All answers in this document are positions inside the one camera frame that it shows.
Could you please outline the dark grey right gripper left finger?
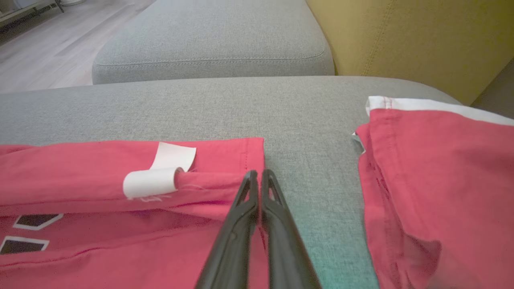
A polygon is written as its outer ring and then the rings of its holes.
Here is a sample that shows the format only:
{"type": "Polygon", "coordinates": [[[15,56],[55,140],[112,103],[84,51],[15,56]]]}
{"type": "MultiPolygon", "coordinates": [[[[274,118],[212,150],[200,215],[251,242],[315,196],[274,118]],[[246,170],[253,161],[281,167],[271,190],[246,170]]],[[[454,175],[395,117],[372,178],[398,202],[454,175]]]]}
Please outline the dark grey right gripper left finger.
{"type": "Polygon", "coordinates": [[[259,215],[257,172],[245,174],[195,284],[196,289],[246,289],[251,237],[259,215]]]}

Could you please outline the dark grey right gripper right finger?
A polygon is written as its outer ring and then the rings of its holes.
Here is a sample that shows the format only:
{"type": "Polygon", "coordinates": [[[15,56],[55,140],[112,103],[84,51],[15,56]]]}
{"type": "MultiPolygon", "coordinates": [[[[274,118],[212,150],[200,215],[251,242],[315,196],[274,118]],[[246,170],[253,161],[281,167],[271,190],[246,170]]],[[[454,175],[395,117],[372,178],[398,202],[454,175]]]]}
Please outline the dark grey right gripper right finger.
{"type": "Polygon", "coordinates": [[[262,172],[262,224],[268,236],[269,287],[271,289],[321,289],[294,218],[277,178],[262,172]]]}

